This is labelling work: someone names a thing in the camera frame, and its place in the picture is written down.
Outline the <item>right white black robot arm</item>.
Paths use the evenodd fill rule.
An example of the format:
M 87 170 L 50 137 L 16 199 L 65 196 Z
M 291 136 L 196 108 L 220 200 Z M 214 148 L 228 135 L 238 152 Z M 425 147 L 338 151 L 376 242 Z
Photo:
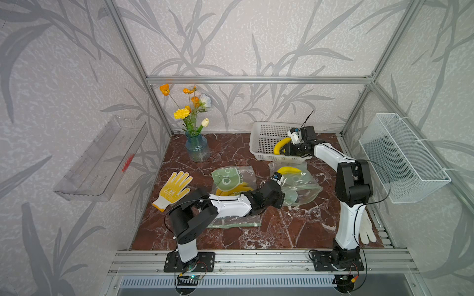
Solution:
M 288 137 L 274 147 L 274 154 L 315 157 L 336 171 L 335 194 L 341 206 L 338 230 L 332 251 L 319 253 L 317 257 L 328 260 L 335 270 L 357 266 L 360 260 L 360 225 L 374 193 L 368 161 L 350 158 L 318 139 L 313 127 L 291 128 Z

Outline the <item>zip-top bag with bananas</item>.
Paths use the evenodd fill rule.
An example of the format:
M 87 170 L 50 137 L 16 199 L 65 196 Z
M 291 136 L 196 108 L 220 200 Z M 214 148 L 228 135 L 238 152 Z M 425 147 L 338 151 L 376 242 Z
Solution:
M 243 183 L 256 189 L 256 176 L 252 166 L 226 166 L 218 168 L 211 173 L 213 179 L 212 193 L 216 193 L 219 188 L 222 191 L 231 190 Z M 252 228 L 261 226 L 260 216 L 251 217 L 224 217 L 216 218 L 207 228 L 208 229 L 230 229 L 230 228 Z

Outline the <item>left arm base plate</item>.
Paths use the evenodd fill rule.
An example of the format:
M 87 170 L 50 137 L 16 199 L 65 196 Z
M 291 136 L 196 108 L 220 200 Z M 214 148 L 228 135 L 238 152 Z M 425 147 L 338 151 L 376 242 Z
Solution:
M 182 262 L 178 251 L 167 254 L 164 272 L 165 273 L 186 273 L 186 272 L 213 272 L 215 264 L 215 252 L 198 252 L 197 257 L 189 262 Z

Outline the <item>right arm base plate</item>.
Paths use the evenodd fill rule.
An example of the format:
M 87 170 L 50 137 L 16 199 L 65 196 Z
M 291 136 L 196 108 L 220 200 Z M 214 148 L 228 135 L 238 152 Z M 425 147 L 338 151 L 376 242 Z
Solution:
M 363 260 L 357 250 L 351 250 L 349 253 L 339 255 L 335 250 L 319 251 L 311 249 L 308 251 L 308 256 L 313 263 L 315 271 L 352 272 L 365 270 Z

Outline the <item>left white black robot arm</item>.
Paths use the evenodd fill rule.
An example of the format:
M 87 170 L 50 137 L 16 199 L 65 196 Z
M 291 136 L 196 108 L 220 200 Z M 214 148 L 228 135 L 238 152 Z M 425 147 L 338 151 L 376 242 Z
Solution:
M 264 213 L 269 207 L 281 208 L 285 197 L 281 188 L 284 182 L 285 177 L 274 173 L 260 188 L 237 196 L 216 196 L 200 188 L 184 197 L 167 214 L 181 262 L 197 259 L 197 238 L 214 220 L 253 217 Z

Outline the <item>yellow banana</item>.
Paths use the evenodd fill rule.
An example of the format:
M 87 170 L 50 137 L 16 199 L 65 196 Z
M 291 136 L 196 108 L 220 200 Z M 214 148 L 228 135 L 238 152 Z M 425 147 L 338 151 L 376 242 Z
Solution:
M 285 146 L 291 143 L 291 138 L 284 138 L 280 140 L 274 147 L 274 155 L 280 155 L 281 151 L 285 149 Z
M 279 168 L 276 172 L 281 175 L 300 175 L 302 173 L 300 169 L 292 166 L 283 166 Z

